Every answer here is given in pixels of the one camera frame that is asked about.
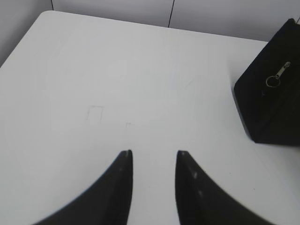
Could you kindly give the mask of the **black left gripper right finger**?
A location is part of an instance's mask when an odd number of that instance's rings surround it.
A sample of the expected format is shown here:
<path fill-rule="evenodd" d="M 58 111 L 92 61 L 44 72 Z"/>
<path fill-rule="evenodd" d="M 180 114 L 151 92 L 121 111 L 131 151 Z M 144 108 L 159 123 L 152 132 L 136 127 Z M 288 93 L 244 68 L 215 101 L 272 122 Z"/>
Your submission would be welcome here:
<path fill-rule="evenodd" d="M 188 151 L 176 158 L 176 205 L 182 225 L 268 225 L 228 195 Z"/>

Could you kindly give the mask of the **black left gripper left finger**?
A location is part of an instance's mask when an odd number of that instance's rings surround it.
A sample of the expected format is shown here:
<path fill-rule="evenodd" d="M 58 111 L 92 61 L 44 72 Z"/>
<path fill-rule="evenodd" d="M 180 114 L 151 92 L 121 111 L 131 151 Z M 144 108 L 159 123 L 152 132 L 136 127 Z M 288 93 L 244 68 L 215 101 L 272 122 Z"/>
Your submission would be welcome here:
<path fill-rule="evenodd" d="M 125 225 L 133 192 L 133 154 L 121 151 L 87 190 L 40 225 Z"/>

